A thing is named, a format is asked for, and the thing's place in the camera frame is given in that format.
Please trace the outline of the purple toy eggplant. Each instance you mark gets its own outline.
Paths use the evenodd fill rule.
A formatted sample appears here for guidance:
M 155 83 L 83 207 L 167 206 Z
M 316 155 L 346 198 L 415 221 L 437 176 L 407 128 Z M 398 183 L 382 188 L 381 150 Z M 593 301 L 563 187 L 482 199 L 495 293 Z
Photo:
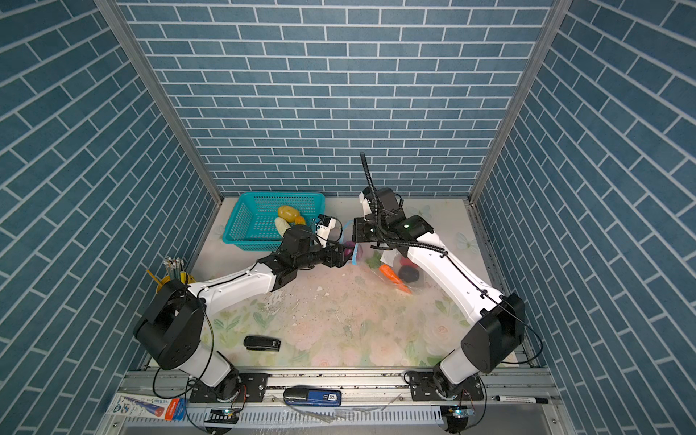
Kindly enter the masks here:
M 353 264 L 357 262 L 356 245 L 353 242 L 344 244 L 344 255 L 350 257 Z

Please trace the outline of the clear zip top bag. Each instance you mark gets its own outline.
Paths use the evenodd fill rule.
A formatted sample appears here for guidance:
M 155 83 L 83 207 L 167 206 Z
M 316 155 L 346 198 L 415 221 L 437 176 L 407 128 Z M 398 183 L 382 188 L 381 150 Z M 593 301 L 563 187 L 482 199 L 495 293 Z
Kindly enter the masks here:
M 349 263 L 382 286 L 415 295 L 432 285 L 427 274 L 397 249 L 378 250 L 368 242 L 354 242 L 352 223 L 344 224 L 341 241 L 346 245 L 345 252 L 351 254 Z

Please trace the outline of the orange toy carrot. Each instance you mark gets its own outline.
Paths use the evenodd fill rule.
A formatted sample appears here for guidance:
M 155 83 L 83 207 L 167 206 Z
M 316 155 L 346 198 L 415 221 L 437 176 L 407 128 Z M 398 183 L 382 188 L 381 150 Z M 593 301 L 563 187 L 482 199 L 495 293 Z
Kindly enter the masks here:
M 397 259 L 397 252 L 393 250 L 377 250 L 366 259 L 366 264 L 372 270 L 377 270 L 380 274 L 391 281 L 399 290 L 411 295 L 411 289 L 398 277 L 393 268 L 394 261 Z

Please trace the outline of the dark toy avocado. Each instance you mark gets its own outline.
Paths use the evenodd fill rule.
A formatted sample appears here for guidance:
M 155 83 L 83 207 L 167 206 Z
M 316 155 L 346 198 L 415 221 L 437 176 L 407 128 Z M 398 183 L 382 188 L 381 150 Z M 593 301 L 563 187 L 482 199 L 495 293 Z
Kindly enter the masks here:
M 398 271 L 398 277 L 404 283 L 411 284 L 419 281 L 421 272 L 413 266 L 402 266 Z

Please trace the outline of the white toy daikon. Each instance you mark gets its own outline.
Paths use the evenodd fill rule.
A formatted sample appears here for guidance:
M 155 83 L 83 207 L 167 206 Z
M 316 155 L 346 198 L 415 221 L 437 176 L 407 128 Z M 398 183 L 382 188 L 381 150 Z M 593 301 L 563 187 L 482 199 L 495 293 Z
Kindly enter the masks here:
M 275 223 L 275 229 L 279 233 L 280 237 L 284 237 L 285 233 L 290 230 L 291 225 L 289 222 L 287 222 L 285 219 L 282 217 L 276 217 L 274 220 Z

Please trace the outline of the red toy strawberry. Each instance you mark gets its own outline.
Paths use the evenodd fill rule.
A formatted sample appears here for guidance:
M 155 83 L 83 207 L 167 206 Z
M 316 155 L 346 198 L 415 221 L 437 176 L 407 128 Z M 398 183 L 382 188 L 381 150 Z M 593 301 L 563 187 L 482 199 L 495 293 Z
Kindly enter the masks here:
M 407 270 L 411 270 L 411 271 L 418 271 L 419 270 L 419 267 L 415 263 L 413 263 L 413 261 L 411 261 L 410 259 L 404 258 L 404 257 L 402 257 L 400 259 L 400 266 L 401 266 L 401 269 L 406 268 Z

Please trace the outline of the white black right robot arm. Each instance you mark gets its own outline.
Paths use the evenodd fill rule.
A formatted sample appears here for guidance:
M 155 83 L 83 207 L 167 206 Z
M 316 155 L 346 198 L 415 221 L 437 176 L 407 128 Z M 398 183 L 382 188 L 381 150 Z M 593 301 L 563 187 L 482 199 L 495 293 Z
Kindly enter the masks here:
M 414 215 L 380 229 L 371 217 L 353 220 L 353 241 L 397 249 L 426 272 L 453 300 L 471 326 L 460 343 L 433 368 L 438 393 L 450 398 L 479 373 L 491 373 L 525 337 L 525 303 L 506 297 L 477 277 L 442 242 L 433 227 Z

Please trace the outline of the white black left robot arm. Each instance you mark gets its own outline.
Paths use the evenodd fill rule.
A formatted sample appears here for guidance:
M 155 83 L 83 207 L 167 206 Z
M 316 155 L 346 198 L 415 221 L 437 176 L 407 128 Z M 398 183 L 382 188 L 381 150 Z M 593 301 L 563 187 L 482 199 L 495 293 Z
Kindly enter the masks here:
M 161 369 L 183 371 L 229 398 L 237 391 L 239 372 L 212 345 L 201 342 L 203 329 L 213 329 L 213 315 L 279 290 L 301 270 L 317 265 L 341 268 L 350 259 L 341 244 L 279 248 L 225 277 L 193 284 L 168 282 L 134 326 L 133 335 Z

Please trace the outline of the teal plastic basket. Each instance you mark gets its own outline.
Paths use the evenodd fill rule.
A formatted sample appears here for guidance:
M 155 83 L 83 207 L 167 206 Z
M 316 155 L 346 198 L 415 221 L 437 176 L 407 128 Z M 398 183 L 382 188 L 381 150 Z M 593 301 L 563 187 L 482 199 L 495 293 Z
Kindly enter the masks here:
M 275 219 L 281 206 L 290 206 L 300 212 L 311 229 L 314 220 L 324 213 L 326 199 L 312 192 L 248 192 L 235 204 L 222 235 L 225 244 L 244 251 L 268 252 L 276 250 L 282 237 Z

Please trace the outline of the black stapler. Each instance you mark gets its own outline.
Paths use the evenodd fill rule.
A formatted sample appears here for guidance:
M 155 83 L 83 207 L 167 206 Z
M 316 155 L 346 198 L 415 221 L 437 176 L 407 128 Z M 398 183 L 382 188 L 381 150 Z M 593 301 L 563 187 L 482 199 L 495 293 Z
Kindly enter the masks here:
M 243 344 L 248 351 L 254 352 L 279 352 L 281 340 L 263 336 L 263 335 L 248 335 L 245 337 Z

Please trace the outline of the yellow pen cup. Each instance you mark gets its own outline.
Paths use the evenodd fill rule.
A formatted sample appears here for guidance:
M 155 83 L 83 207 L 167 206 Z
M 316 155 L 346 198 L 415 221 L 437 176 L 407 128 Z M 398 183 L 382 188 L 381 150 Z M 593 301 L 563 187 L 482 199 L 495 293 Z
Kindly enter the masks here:
M 170 282 L 178 281 L 185 285 L 190 285 L 196 282 L 196 279 L 186 270 L 186 261 L 182 257 L 165 257 L 163 260 L 165 267 L 164 277 L 157 277 L 149 269 L 146 270 L 147 275 L 156 284 L 156 292 L 159 293 L 164 286 Z

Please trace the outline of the black marker pen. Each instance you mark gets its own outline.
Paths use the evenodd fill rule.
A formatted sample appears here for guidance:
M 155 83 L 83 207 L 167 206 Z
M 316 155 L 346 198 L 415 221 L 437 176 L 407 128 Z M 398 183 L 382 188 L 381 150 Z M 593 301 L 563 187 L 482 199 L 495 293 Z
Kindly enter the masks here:
M 549 404 L 549 399 L 530 396 L 496 395 L 493 400 L 501 403 Z

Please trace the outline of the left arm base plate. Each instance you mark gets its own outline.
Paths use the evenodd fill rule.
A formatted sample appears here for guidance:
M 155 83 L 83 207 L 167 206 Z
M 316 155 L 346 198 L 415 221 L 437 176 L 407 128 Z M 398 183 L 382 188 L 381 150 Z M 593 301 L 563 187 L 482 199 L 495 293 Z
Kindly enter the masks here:
M 195 381 L 188 400 L 193 403 L 262 402 L 268 378 L 267 373 L 232 373 L 216 387 Z

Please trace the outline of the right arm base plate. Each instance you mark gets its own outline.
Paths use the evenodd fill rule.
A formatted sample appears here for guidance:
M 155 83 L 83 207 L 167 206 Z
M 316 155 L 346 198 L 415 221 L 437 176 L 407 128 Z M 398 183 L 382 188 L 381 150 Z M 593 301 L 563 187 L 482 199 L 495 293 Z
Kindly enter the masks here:
M 459 384 L 452 384 L 443 375 L 430 371 L 406 371 L 402 374 L 415 402 L 483 401 L 484 392 L 478 375 L 470 376 Z

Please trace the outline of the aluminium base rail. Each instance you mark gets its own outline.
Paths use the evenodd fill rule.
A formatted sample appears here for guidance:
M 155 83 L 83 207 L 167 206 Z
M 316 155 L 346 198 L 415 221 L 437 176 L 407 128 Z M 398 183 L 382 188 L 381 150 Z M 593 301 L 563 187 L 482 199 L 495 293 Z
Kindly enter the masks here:
M 105 414 L 99 434 L 241 434 L 319 429 L 335 433 L 353 426 L 424 427 L 439 434 L 573 434 L 575 429 L 547 369 L 504 368 L 480 377 L 483 401 L 415 402 L 402 374 L 425 369 L 251 369 L 267 373 L 262 402 L 193 403 L 180 422 Z M 154 372 L 130 372 L 117 393 L 154 396 Z M 284 390 L 310 386 L 338 390 L 339 407 L 286 405 Z M 496 395 L 549 399 L 549 404 L 501 403 Z

